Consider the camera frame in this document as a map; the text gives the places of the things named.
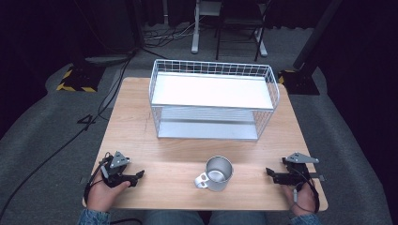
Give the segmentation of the person's right hand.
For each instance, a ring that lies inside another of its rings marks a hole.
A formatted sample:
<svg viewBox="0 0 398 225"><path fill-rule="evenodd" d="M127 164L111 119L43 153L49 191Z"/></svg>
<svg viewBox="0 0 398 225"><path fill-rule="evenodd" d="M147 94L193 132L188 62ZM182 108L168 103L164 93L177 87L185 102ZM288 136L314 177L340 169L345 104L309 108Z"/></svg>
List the person's right hand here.
<svg viewBox="0 0 398 225"><path fill-rule="evenodd" d="M305 216L315 212L316 200L308 184L304 184L297 194L294 194L294 189L289 186L281 186L281 189L295 216Z"/></svg>

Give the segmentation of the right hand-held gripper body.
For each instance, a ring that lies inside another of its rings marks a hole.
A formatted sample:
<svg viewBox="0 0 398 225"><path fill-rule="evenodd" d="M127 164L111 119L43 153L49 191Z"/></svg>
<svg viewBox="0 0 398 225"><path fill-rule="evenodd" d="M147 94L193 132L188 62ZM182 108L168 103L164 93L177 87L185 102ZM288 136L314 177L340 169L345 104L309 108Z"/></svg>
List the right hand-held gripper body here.
<svg viewBox="0 0 398 225"><path fill-rule="evenodd" d="M304 183L313 185L313 179L318 178L318 175L315 172L309 172L307 167L308 163L319 163L319 159L316 157L296 152L288 157L283 157L282 163L287 172L276 172L275 176L273 176L281 179L280 185L296 186Z"/></svg>

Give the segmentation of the silver metal cup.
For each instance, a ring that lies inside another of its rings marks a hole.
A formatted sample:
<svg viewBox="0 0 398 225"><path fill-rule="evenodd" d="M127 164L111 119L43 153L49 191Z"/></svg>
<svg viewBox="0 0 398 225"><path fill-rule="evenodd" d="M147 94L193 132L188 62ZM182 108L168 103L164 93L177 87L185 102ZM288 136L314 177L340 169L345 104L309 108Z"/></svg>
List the silver metal cup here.
<svg viewBox="0 0 398 225"><path fill-rule="evenodd" d="M210 158L205 171L194 179L198 188L207 188L212 191L223 191L234 173L231 161L223 156Z"/></svg>

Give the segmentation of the black folding chair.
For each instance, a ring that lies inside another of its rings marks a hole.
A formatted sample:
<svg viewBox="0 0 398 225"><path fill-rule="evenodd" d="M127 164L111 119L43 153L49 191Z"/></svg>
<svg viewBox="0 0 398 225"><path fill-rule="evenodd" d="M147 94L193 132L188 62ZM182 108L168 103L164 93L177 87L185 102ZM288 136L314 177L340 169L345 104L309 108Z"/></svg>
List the black folding chair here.
<svg viewBox="0 0 398 225"><path fill-rule="evenodd" d="M219 59L222 42L245 43L245 40L222 39L222 30L250 30L250 38L256 45L254 61L261 55L268 9L274 0L222 0L215 38L217 39L216 59Z"/></svg>

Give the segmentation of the yellow black striped stand base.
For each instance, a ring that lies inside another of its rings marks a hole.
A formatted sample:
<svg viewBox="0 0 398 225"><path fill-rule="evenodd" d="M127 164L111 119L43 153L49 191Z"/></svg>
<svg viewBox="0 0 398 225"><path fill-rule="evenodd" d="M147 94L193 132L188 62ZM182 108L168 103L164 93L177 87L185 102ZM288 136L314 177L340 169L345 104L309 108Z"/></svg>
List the yellow black striped stand base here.
<svg viewBox="0 0 398 225"><path fill-rule="evenodd" d="M104 71L104 67L80 68L70 66L60 84L57 85L56 90L95 93L99 90Z"/></svg>
<svg viewBox="0 0 398 225"><path fill-rule="evenodd" d="M289 95L320 95L313 78L302 75L298 70L284 69L279 71L278 81L284 85Z"/></svg>

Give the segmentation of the person's left hand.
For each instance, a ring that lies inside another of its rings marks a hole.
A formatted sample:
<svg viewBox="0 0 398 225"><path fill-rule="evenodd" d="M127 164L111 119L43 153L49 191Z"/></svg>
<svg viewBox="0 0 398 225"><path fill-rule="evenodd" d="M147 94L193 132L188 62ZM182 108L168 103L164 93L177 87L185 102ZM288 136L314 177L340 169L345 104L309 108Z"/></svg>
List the person's left hand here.
<svg viewBox="0 0 398 225"><path fill-rule="evenodd" d="M116 187L108 187L103 181L100 173L93 179L86 208L98 212L108 212L114 204L117 196L130 186L129 181L125 181Z"/></svg>

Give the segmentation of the black slanted stand post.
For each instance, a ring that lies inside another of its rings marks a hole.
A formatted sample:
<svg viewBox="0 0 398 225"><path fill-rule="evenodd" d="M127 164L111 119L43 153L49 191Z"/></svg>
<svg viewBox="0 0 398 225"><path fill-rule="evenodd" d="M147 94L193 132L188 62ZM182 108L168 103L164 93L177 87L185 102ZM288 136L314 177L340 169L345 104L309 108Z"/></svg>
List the black slanted stand post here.
<svg viewBox="0 0 398 225"><path fill-rule="evenodd" d="M331 0L319 22L317 23L315 29L313 30L312 34L310 35L304 47L300 51L298 57L296 58L293 64L293 67L295 69L301 70L310 62L310 57L314 54L316 45L319 43L323 32L328 27L331 19L341 5L342 1L343 0Z"/></svg>

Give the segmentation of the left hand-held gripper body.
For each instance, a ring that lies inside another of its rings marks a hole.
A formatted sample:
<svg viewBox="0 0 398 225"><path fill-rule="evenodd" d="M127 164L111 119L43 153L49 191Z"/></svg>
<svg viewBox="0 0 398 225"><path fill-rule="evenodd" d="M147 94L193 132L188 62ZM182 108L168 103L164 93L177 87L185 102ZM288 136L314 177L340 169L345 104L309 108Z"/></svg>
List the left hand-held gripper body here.
<svg viewBox="0 0 398 225"><path fill-rule="evenodd" d="M114 188L125 181L131 182L131 176L123 173L129 163L130 159L119 151L106 157L100 164L104 183L108 187Z"/></svg>

